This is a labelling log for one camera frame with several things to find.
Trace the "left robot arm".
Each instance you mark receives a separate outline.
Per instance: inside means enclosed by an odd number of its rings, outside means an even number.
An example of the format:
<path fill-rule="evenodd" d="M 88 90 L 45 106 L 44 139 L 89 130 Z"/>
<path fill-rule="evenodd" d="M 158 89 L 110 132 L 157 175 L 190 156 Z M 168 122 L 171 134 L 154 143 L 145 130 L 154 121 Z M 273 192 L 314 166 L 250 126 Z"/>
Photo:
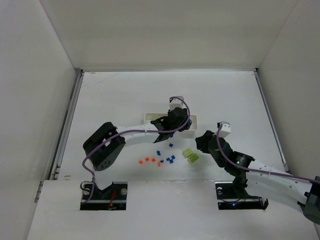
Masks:
<path fill-rule="evenodd" d="M 82 147 L 93 169 L 104 171 L 115 162 L 124 147 L 156 144 L 168 140 L 175 132 L 188 130 L 191 126 L 190 116 L 188 107 L 176 107 L 167 115 L 139 126 L 116 127 L 111 122 L 106 122 Z"/>

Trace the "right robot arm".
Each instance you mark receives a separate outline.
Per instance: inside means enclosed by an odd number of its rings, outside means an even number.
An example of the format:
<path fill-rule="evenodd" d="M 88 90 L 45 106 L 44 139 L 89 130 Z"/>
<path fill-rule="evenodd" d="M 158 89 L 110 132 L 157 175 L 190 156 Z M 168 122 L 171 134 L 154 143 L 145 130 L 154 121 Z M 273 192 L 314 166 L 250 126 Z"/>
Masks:
<path fill-rule="evenodd" d="M 219 132 L 208 130 L 195 142 L 199 151 L 211 155 L 220 168 L 234 177 L 232 187 L 237 199 L 270 199 L 295 209 L 315 224 L 320 223 L 319 176 L 310 179 L 273 170 L 250 155 L 232 150 Z"/>

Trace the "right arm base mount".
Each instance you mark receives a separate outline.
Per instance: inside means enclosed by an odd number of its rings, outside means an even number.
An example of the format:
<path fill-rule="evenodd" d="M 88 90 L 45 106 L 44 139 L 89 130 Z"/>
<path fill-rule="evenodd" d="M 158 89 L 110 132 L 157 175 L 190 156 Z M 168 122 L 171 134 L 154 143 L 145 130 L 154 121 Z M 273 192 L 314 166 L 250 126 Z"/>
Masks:
<path fill-rule="evenodd" d="M 266 210 L 267 198 L 249 195 L 241 186 L 232 181 L 216 181 L 215 191 L 217 206 L 220 211 L 227 210 Z"/>

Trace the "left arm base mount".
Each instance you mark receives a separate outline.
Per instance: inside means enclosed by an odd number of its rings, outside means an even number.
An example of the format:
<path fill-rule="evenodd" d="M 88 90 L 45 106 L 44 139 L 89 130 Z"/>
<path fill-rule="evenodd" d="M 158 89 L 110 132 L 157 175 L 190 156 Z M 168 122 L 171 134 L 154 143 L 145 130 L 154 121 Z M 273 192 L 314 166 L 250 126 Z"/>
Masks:
<path fill-rule="evenodd" d="M 92 182 L 83 181 L 81 211 L 125 211 L 127 208 L 128 183 L 112 182 L 104 189 L 99 189 Z"/>

